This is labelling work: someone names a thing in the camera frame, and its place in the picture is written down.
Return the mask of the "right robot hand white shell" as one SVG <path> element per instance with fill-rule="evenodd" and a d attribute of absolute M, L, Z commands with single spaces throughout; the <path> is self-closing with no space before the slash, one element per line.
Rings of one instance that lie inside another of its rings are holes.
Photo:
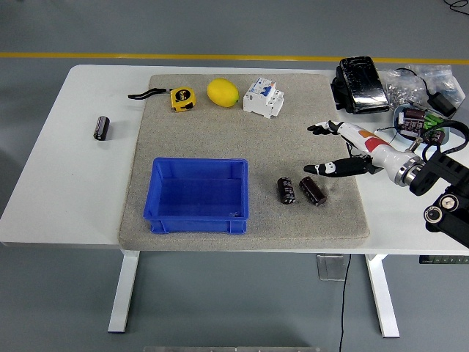
<path fill-rule="evenodd" d="M 413 152 L 396 150 L 385 140 L 349 122 L 324 121 L 308 127 L 314 135 L 340 135 L 359 154 L 348 158 L 329 161 L 324 164 L 306 165 L 303 170 L 313 175 L 325 177 L 348 177 L 374 174 L 385 170 L 389 179 L 406 186 L 411 172 L 423 165 L 423 161 Z"/>

